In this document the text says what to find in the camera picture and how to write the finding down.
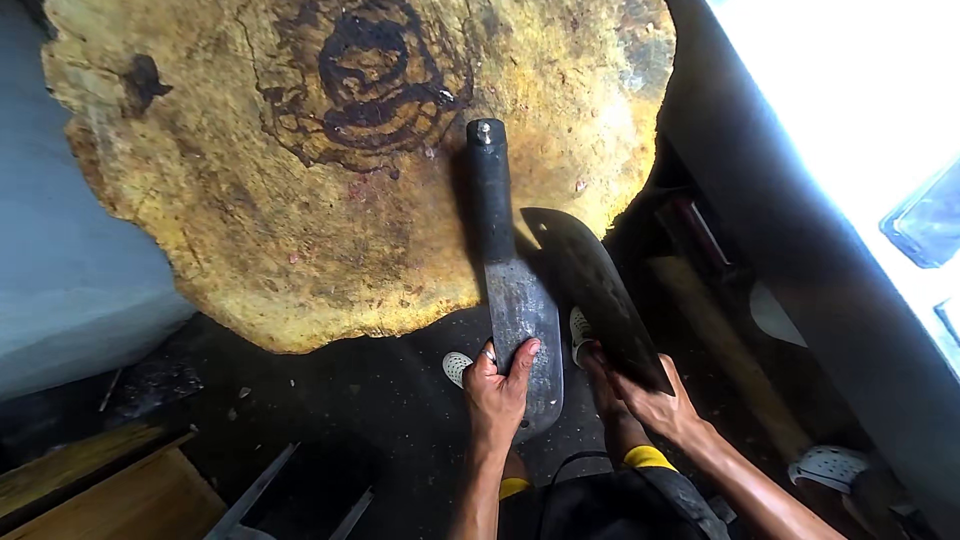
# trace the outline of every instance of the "cleaver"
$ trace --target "cleaver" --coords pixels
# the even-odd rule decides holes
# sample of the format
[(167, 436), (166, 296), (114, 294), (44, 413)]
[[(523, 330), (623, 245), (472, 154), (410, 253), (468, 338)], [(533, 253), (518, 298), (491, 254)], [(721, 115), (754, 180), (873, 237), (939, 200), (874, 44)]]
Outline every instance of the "cleaver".
[(520, 209), (560, 287), (590, 321), (614, 369), (644, 388), (674, 395), (650, 334), (607, 249), (579, 219), (554, 209)]
[(536, 337), (541, 342), (530, 371), (527, 408), (514, 437), (520, 443), (553, 425), (564, 406), (560, 316), (543, 283), (516, 254), (503, 122), (469, 122), (467, 158), (497, 373), (510, 373), (514, 352), (524, 341)]

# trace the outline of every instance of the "wooden chopping block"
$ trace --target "wooden chopping block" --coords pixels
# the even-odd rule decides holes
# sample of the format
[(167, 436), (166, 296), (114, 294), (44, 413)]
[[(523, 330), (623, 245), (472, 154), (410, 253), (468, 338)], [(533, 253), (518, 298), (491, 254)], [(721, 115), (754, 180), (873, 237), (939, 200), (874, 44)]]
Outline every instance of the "wooden chopping block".
[(663, 0), (45, 9), (48, 86), (100, 202), (199, 309), (284, 353), (479, 302), (456, 196), (473, 117), (507, 125), (515, 209), (602, 237), (653, 165), (675, 44)]

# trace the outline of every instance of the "black handle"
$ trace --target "black handle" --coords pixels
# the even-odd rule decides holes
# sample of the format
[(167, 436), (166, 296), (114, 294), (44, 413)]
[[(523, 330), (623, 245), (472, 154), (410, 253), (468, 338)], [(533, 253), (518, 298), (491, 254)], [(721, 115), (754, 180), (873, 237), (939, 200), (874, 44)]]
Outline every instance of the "black handle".
[(483, 260), (500, 262), (515, 258), (510, 164), (503, 122), (480, 118), (468, 123), (467, 154), (473, 169), (473, 200)]

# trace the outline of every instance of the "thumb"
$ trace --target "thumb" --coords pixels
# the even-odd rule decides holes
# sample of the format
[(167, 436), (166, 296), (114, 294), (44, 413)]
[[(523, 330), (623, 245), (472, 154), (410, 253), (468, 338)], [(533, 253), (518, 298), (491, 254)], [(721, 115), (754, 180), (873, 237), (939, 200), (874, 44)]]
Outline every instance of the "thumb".
[(530, 368), (534, 365), (534, 356), (540, 350), (540, 340), (532, 337), (523, 342), (523, 345), (514, 353), (514, 365), (510, 366), (510, 376), (507, 377), (507, 383), (511, 386), (527, 389), (527, 381), (530, 379)]

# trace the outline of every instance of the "blue wall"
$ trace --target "blue wall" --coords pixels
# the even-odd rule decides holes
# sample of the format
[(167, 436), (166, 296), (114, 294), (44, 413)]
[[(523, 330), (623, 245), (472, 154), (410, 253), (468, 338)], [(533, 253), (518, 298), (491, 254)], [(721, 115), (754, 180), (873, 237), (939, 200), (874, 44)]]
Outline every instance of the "blue wall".
[(136, 361), (195, 310), (153, 240), (87, 187), (44, 86), (45, 39), (0, 0), (0, 400)]

